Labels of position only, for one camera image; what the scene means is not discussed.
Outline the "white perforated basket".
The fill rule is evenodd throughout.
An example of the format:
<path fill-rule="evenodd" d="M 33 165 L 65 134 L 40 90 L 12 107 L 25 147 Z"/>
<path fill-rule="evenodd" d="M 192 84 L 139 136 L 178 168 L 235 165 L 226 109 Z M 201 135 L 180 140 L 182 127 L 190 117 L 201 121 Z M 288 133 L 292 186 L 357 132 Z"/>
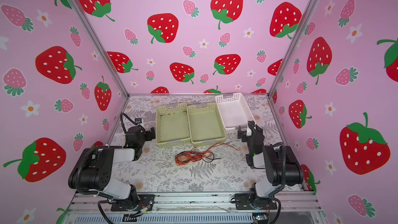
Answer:
<path fill-rule="evenodd" d="M 226 133 L 233 133 L 239 127 L 246 130 L 248 122 L 255 120 L 242 93 L 218 95 L 215 102 Z"/>

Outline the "left green basket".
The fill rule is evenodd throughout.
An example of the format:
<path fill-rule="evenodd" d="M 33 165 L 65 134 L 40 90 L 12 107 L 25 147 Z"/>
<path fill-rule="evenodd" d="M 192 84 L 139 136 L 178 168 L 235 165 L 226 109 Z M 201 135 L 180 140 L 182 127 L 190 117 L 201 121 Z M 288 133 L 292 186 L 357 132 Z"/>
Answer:
<path fill-rule="evenodd" d="M 187 104 L 157 107 L 155 138 L 161 148 L 191 143 Z"/>

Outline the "middle green basket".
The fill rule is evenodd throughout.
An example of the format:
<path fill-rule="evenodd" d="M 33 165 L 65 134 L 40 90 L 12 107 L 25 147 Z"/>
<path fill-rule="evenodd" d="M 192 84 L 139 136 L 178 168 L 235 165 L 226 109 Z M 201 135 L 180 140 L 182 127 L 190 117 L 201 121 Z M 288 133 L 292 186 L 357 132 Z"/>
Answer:
<path fill-rule="evenodd" d="M 227 139 L 216 103 L 189 105 L 187 115 L 194 147 L 212 145 Z"/>

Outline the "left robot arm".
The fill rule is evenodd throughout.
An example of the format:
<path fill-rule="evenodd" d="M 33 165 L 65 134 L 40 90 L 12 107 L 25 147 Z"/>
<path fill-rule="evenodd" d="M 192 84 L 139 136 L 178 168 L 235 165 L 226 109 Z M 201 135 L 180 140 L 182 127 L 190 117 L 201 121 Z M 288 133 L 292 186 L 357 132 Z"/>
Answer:
<path fill-rule="evenodd" d="M 153 139 L 155 139 L 154 127 L 146 131 L 138 125 L 127 130 L 123 147 L 86 148 L 69 176 L 69 187 L 81 195 L 105 198 L 99 202 L 99 205 L 108 203 L 114 212 L 136 211 L 140 215 L 151 211 L 154 195 L 139 196 L 134 185 L 113 177 L 112 169 L 117 163 L 137 161 L 143 152 L 145 142 Z"/>

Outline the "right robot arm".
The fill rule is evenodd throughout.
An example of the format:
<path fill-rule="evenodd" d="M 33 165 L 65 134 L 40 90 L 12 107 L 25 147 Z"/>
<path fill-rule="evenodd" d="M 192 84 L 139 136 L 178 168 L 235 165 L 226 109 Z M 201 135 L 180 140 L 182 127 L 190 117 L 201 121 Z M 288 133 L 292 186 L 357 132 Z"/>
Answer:
<path fill-rule="evenodd" d="M 275 196 L 285 187 L 299 185 L 304 173 L 290 146 L 283 142 L 264 145 L 263 129 L 254 121 L 246 128 L 238 128 L 237 138 L 247 144 L 246 163 L 251 169 L 264 170 L 266 179 L 250 187 L 245 194 L 236 194 L 232 199 L 238 210 L 279 207 Z"/>

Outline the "green basket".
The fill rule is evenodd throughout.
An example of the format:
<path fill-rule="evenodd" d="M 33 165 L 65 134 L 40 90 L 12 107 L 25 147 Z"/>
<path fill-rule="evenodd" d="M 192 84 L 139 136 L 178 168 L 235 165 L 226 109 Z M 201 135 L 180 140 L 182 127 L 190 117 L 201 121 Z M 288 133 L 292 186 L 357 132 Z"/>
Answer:
<path fill-rule="evenodd" d="M 227 139 L 216 103 L 189 105 L 187 115 L 194 147 L 212 145 Z"/>
<path fill-rule="evenodd" d="M 161 148 L 191 143 L 187 104 L 157 107 L 155 138 Z"/>

